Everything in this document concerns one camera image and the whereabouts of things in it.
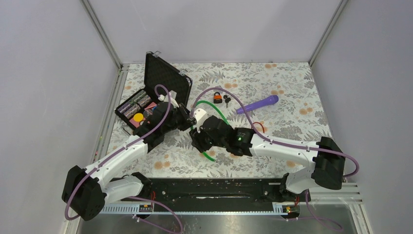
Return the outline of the green cable lock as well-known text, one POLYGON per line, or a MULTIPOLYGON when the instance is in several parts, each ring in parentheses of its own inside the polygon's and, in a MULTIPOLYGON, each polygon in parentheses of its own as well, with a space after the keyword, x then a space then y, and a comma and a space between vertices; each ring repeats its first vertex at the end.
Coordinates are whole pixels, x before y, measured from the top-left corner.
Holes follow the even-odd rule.
MULTIPOLYGON (((226 117, 224 116, 224 114, 221 112, 221 110, 213 103, 206 101, 206 100, 200 100, 197 103, 193 104, 193 107, 197 107, 200 104, 206 104, 210 107, 212 107, 221 117, 221 119, 226 123, 229 124, 228 120, 226 119, 226 117)), ((212 158, 207 152, 201 152, 201 154, 207 158, 209 161, 215 162, 216 160, 214 158, 212 158)))

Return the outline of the orange black padlock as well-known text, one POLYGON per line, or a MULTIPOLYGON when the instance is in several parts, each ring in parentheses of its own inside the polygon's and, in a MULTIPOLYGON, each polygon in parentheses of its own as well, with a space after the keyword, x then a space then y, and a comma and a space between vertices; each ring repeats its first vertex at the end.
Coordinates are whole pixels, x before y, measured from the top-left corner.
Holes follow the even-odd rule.
POLYGON ((222 95, 219 92, 215 92, 213 95, 213 103, 220 104, 223 102, 222 95))

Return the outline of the black keys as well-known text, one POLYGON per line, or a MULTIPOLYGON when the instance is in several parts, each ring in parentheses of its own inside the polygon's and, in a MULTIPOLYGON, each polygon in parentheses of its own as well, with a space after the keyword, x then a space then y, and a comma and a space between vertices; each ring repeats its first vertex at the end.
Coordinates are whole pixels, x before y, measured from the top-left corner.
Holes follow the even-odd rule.
POLYGON ((231 102, 231 97, 229 97, 228 95, 223 95, 223 100, 225 102, 225 107, 228 108, 229 103, 231 102))

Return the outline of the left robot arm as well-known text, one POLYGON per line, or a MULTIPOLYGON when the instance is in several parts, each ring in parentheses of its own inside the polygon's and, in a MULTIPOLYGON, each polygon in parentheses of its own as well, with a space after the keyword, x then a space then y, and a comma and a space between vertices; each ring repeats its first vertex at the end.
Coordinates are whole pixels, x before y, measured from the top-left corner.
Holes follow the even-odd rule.
POLYGON ((115 176, 162 143, 170 131, 185 131, 196 125, 196 115, 196 111, 189 111, 182 104, 175 107, 168 102, 160 102, 121 148, 84 168, 72 167, 62 194, 62 200, 66 203, 66 219, 81 217, 88 221, 97 216, 106 204, 130 196, 139 200, 149 198, 149 182, 140 173, 123 179, 115 179, 115 176))

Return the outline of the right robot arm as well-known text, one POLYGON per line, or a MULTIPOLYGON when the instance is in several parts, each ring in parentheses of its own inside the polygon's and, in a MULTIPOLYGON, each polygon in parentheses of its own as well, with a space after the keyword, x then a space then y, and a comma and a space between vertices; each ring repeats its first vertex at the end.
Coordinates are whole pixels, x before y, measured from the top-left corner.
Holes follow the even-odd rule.
POLYGON ((221 147, 235 156, 275 157, 302 165, 303 169, 283 176, 279 193, 284 200, 291 201, 315 187, 342 188, 345 158, 331 138, 322 137, 318 142, 271 138, 250 128, 232 128, 215 116, 194 126, 189 134, 192 146, 200 152, 221 147))

